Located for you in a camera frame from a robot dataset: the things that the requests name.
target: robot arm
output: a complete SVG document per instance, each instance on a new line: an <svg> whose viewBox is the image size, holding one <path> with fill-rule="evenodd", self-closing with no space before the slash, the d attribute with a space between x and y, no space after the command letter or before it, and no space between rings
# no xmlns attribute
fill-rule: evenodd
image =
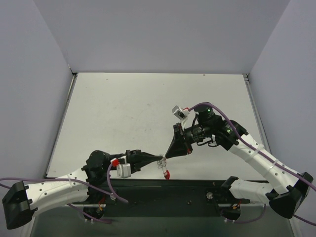
<svg viewBox="0 0 316 237"><path fill-rule="evenodd" d="M306 172L299 174L285 166L258 144L245 128L228 118L223 120L222 116L214 113L211 106L195 106L194 111L194 123L191 127L184 128L190 110L179 107L173 109L174 115L181 122L173 126L174 137L165 157L188 155L193 151L193 143L200 146L222 146L242 158L268 181L259 183L230 177L222 185L227 191L225 195L269 204L279 215L291 218L307 196L309 186L292 174L284 172L282 168L298 174L299 178L301 176L310 183L313 181L312 176ZM94 151L84 167L59 177L58 180L43 180L41 183L29 185L24 185L23 181L15 183L2 199L7 228L23 226L40 213L68 203L95 203L103 194L94 192L91 186L104 183L107 180L107 170L116 170L118 177L127 178L140 171L143 166L161 159L162 156L154 156L141 150L116 155Z"/></svg>
<svg viewBox="0 0 316 237"><path fill-rule="evenodd" d="M40 183L15 183L2 199L7 228L10 230L21 227L42 212L68 203L87 199L100 200L103 193L94 192L90 186L98 186L106 181L110 164L111 170L116 170L118 177L127 178L140 171L143 166L161 159L162 156L154 156L141 150L128 150L117 155L93 151L86 165L72 173Z"/></svg>
<svg viewBox="0 0 316 237"><path fill-rule="evenodd" d="M166 158L188 155L193 151L191 144L207 144L207 142L202 142L209 138L208 144L216 142L217 145L239 156L269 182L250 182L237 177L230 177L223 184L224 189L227 189L235 198L269 204L279 215L292 218L308 194L309 186L297 177L283 171L279 166L302 176L309 182L313 181L312 176L306 172L299 174L285 166L268 153L263 145L258 144L245 128L237 122L231 121L239 134L237 136L228 121L216 115L212 107L206 103L195 107L194 111L196 113L194 123L195 120L198 120L198 124L193 123L192 127L189 128L183 128L183 122L174 125L174 137L166 153ZM173 113L181 121L186 121L189 109L183 110L176 106ZM255 150L249 148L244 142L254 147ZM267 155L272 162L261 154Z"/></svg>

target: white tabletop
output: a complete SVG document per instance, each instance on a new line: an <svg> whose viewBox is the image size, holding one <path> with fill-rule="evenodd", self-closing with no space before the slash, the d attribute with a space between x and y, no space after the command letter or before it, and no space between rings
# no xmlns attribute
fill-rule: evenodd
<svg viewBox="0 0 316 237"><path fill-rule="evenodd" d="M165 154L173 137L175 105L209 101L261 143L242 75L79 73L51 158L48 177L85 165L94 150L110 154L141 149ZM191 126L194 113L187 126ZM264 180L251 166L222 147L193 145L193 153L170 158L171 179ZM132 178L163 179L151 163Z"/></svg>

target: red object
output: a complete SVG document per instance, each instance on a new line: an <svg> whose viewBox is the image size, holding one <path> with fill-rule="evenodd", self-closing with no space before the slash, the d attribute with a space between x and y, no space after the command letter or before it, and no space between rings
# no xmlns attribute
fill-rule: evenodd
<svg viewBox="0 0 316 237"><path fill-rule="evenodd" d="M114 167L116 167L116 166L119 165L119 160L116 159L116 158L114 158L114 159L111 160L111 164L112 164Z"/></svg>
<svg viewBox="0 0 316 237"><path fill-rule="evenodd" d="M166 171L163 173L163 175L164 175L164 178L165 178L165 179L170 179L170 172L169 172L169 170L166 170Z"/></svg>
<svg viewBox="0 0 316 237"><path fill-rule="evenodd" d="M98 202L99 206L103 204L105 201L105 195L103 195L102 199Z"/></svg>

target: red tag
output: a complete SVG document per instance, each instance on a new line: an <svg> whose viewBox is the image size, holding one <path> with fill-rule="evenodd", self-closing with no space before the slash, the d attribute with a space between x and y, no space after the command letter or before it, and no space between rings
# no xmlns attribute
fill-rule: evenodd
<svg viewBox="0 0 316 237"><path fill-rule="evenodd" d="M114 167L116 167L116 166L119 165L119 160L116 159L116 158L114 158L114 159L111 160L111 164L112 164Z"/></svg>
<svg viewBox="0 0 316 237"><path fill-rule="evenodd" d="M169 172L169 170L166 170L166 171L163 173L163 175L164 175L164 178L165 178L165 179L170 179L170 172Z"/></svg>

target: gray wall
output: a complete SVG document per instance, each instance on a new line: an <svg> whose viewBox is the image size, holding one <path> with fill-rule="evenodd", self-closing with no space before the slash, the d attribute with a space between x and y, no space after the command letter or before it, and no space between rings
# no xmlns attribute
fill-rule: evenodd
<svg viewBox="0 0 316 237"><path fill-rule="evenodd" d="M74 72L249 73L289 0L34 0Z"/></svg>
<svg viewBox="0 0 316 237"><path fill-rule="evenodd" d="M316 177L316 1L292 0L250 73L273 154ZM312 190L298 214L316 222ZM302 224L305 236L316 228Z"/></svg>
<svg viewBox="0 0 316 237"><path fill-rule="evenodd" d="M72 79L32 0L0 2L0 176L45 172ZM0 188L0 197L6 190ZM0 205L0 236L7 231Z"/></svg>

